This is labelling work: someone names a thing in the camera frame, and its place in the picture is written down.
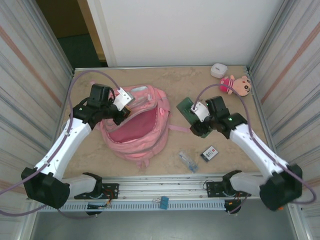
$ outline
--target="blue clip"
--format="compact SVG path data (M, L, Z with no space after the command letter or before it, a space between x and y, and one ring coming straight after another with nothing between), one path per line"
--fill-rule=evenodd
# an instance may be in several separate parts
M169 198L166 196L162 196L160 200L160 209L167 210L168 209Z

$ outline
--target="pink backpack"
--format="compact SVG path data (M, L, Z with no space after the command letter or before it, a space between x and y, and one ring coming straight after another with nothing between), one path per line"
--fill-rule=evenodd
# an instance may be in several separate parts
M128 105L130 116L117 126L112 119L102 120L99 128L107 146L123 159L147 167L149 159L166 145L170 104L166 93L151 85L123 88L135 100Z

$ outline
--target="corrugated metal wall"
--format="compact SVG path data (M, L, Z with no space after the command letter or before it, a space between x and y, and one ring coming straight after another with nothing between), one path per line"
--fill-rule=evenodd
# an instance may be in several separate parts
M0 1L0 189L21 180L51 147L72 76L69 62L33 0ZM20 212L23 186L0 197ZM21 219L0 215L0 239Z
M320 1L287 2L250 71L278 154L302 167L318 194L301 207L320 239Z

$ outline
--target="pink plush toy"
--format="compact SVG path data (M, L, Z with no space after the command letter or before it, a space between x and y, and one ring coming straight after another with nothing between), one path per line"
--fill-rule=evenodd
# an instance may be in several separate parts
M220 80L220 83L233 88L240 96L248 95L251 90L250 80L246 76L243 76L235 80L235 77L231 75L230 78L222 78ZM222 92L228 93L229 95L232 94L232 91L226 86L220 86L220 90Z

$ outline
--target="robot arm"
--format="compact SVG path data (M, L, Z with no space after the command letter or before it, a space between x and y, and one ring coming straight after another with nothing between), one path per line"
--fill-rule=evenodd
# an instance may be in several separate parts
M113 99L110 98L110 92L113 94ZM93 197L99 196L102 190L101 177L88 172L67 179L63 179L63 175L79 145L91 133L96 124L103 119L113 119L115 124L119 125L129 116L130 111L125 106L133 100L133 96L122 88L119 90L119 95L115 97L110 87L94 84L91 88L90 97L73 108L72 121L71 119L67 121L64 130L47 155L35 165L34 169L26 167L22 172L21 178L24 179L47 164L47 167L40 173L24 183L28 197L59 209L68 198L73 198L82 193L91 193ZM58 149L66 135L65 142ZM49 157L57 149L58 152L48 164Z
M253 141L247 121L239 113L230 114L221 96L206 100L206 105L198 102L194 110L191 108L199 118L191 126L191 131L197 136L211 130L222 133L242 148L262 174L262 177L252 176L240 170L226 174L222 182L228 195L242 191L260 196L263 203L273 211L301 196L302 184L278 164L302 178L302 170L298 165L289 165L253 132L254 139L278 164L272 161Z

